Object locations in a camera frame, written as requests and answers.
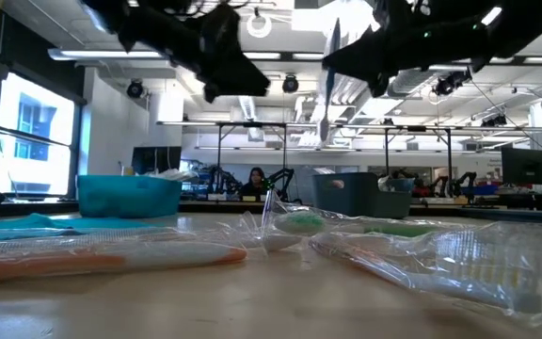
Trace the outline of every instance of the gray bin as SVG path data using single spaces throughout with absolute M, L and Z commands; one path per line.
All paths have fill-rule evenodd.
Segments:
M 367 172 L 313 175 L 314 206 L 351 217 L 405 218 L 410 192 L 383 192 Z

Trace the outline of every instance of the workbench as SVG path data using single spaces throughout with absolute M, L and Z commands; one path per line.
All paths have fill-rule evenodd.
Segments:
M 189 230 L 238 218 L 183 214 L 166 222 Z M 406 291 L 306 245 L 266 258 L 255 253 L 238 265 L 0 283 L 0 339 L 369 337 L 537 338 L 500 316 Z

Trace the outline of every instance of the blue box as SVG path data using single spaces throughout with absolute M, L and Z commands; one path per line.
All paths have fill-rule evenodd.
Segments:
M 81 175 L 79 212 L 86 218 L 157 218 L 177 213 L 181 182 L 149 176 Z

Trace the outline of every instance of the person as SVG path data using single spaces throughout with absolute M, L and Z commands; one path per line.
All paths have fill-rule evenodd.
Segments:
M 250 170 L 250 177 L 248 183 L 242 186 L 240 190 L 240 196 L 243 197 L 256 197 L 256 201 L 261 200 L 261 196 L 267 193 L 267 189 L 264 187 L 264 172 L 261 168 L 253 168 Z

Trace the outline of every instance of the teal plastic container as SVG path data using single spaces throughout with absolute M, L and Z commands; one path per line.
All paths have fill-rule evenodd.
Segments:
M 148 176 L 81 175 L 79 212 L 86 218 L 158 218 L 177 213 L 181 182 Z

